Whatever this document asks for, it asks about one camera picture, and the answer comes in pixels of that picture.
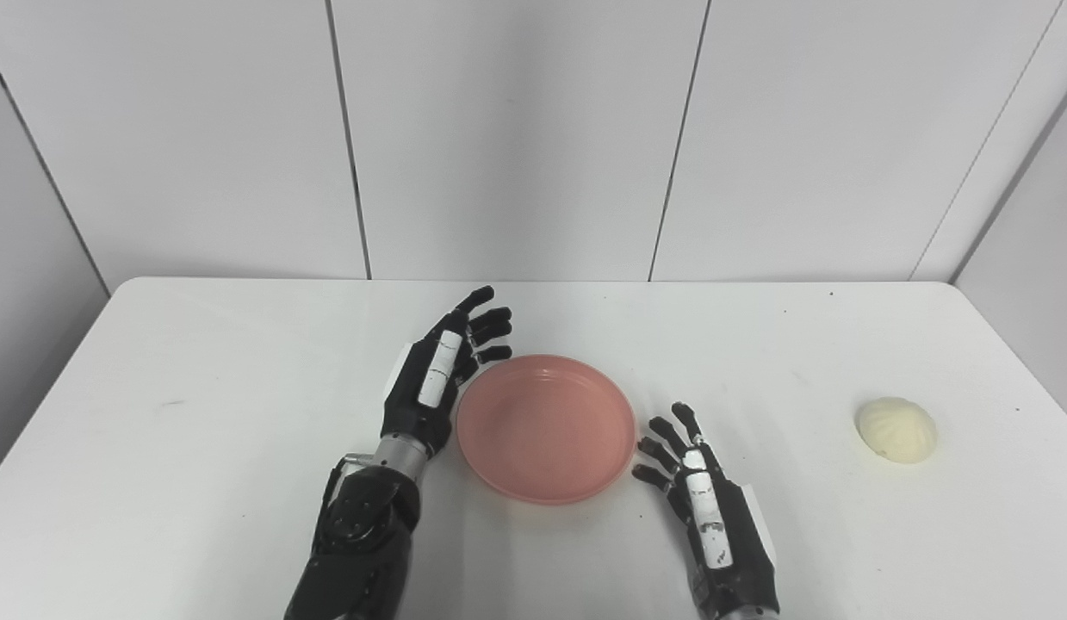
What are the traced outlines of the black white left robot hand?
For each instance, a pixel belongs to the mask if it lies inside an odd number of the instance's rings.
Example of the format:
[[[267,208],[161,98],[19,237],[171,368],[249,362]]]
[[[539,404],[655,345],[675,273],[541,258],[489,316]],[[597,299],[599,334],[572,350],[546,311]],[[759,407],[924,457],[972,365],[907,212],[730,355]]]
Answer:
[[[501,338],[512,332],[509,307],[478,313],[495,296],[490,285],[471,291],[418,341],[412,341],[384,400],[381,436],[418,441],[428,456],[446,446],[462,385],[482,368],[512,357]]]

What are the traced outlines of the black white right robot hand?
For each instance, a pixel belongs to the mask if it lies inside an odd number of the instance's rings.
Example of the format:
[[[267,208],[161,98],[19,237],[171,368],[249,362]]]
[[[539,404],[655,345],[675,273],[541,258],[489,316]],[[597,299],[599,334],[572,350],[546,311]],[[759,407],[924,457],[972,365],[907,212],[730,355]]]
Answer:
[[[678,420],[655,416],[636,444],[648,464],[631,474],[658,490],[681,522],[692,569],[688,584],[702,619],[778,619],[780,603],[764,526],[748,487],[737,484],[702,432],[686,403],[673,403]]]

